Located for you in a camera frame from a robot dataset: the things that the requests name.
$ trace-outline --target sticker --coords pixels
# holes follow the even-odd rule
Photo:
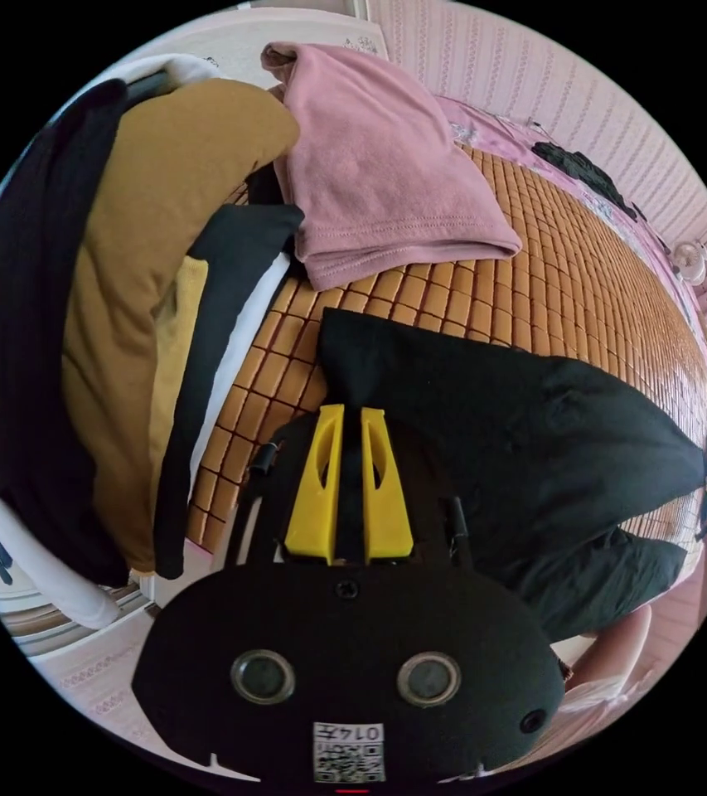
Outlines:
[[[385,782],[382,724],[314,723],[314,781]]]

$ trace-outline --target pink towel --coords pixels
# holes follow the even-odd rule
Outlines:
[[[411,263],[521,250],[438,103],[400,67],[346,47],[272,43],[262,66],[301,129],[275,162],[306,218],[295,255],[316,290]]]

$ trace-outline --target pink bedsheet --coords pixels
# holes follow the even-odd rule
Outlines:
[[[453,128],[457,141],[531,168],[576,197],[602,218],[660,280],[690,326],[707,365],[707,342],[699,323],[698,299],[690,285],[680,282],[673,275],[668,257],[647,222],[640,216],[637,222],[633,221],[583,183],[563,174],[543,158],[533,154],[534,144],[550,140],[543,130],[485,114],[454,99],[436,97],[436,100]],[[627,203],[632,200],[631,197],[624,198]]]

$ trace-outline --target woven bamboo mattress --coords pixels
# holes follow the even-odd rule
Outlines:
[[[441,334],[590,362],[635,386],[697,444],[707,432],[707,367],[654,274],[590,210],[535,172],[468,147],[523,243],[513,260],[420,263],[316,293],[290,279],[264,320],[201,462],[188,538],[214,551],[257,444],[325,396],[314,365],[325,307]],[[229,201],[247,201],[238,190]],[[624,527],[697,560],[700,493]]]

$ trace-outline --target yellow bracket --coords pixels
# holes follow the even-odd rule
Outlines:
[[[406,558],[414,537],[383,410],[361,410],[361,435],[366,563]]]
[[[284,545],[293,556],[324,558],[331,566],[337,543],[337,499],[345,407],[325,405],[314,431]]]

